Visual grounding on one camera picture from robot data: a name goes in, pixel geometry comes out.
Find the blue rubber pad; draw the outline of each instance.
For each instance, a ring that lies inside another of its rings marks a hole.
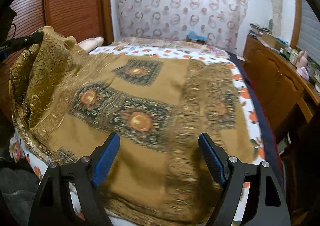
[[[202,134],[199,136],[198,144],[213,180],[221,187],[224,187],[227,180],[224,177],[223,165],[208,143],[207,139]]]
[[[94,178],[92,179],[92,182],[95,186],[99,186],[105,181],[119,148],[120,138],[118,134],[115,134],[110,140],[110,143],[104,150],[94,169]]]

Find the blue gripper pad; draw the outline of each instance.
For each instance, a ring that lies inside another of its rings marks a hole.
[[[225,187],[230,174],[227,162],[229,156],[223,148],[215,145],[207,133],[199,136],[198,145],[213,180]]]
[[[92,179],[95,186],[99,186],[99,184],[105,181],[119,148],[120,138],[118,134],[115,134],[95,166],[94,177]]]

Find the blanket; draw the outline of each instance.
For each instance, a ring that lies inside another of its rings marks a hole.
[[[13,121],[33,153],[45,163],[76,162],[116,132],[121,146],[100,185],[108,210],[139,225],[208,220],[221,188],[199,134],[243,162],[254,159],[227,63],[88,55],[73,37],[39,31],[42,43],[22,52],[9,84]]]

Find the wall covering with circle pattern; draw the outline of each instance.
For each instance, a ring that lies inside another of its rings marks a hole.
[[[189,31],[236,52],[248,0],[116,0],[122,37],[185,40]]]

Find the mattress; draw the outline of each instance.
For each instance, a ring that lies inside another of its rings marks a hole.
[[[278,180],[281,181],[279,167],[277,166],[277,154],[274,148],[272,131],[268,126],[268,122],[263,116],[263,111],[259,105],[259,102],[255,97],[252,88],[250,87],[249,79],[241,69],[241,66],[238,68],[238,62],[233,55],[229,55],[225,51],[216,49],[214,47],[207,47],[203,45],[193,45],[190,47],[186,42],[150,42],[145,41],[145,39],[142,41],[142,39],[136,38],[121,39],[110,46],[98,47],[90,52],[90,54],[99,53],[150,56],[156,58],[197,59],[205,64],[226,62],[233,76],[233,85],[239,92],[239,101],[245,116],[250,143],[252,145],[252,151],[255,157],[252,163],[259,164],[261,161],[267,160],[275,171]],[[50,163],[50,159],[49,157],[45,156],[45,153],[43,153],[43,160],[45,160],[45,162],[33,155],[29,150],[29,146],[24,143],[17,130],[15,131],[14,137],[10,141],[10,153],[15,161],[19,160],[20,158],[26,158],[40,179],[43,177],[47,166]],[[249,193],[249,186],[249,183],[244,183],[240,202],[234,217],[235,225],[239,225],[239,222],[243,217]],[[70,184],[70,189],[75,212],[78,214],[78,216],[82,217],[83,215],[74,185]],[[111,221],[115,226],[134,225],[130,222],[122,220],[115,214],[111,214],[110,212],[108,213],[111,216]]]

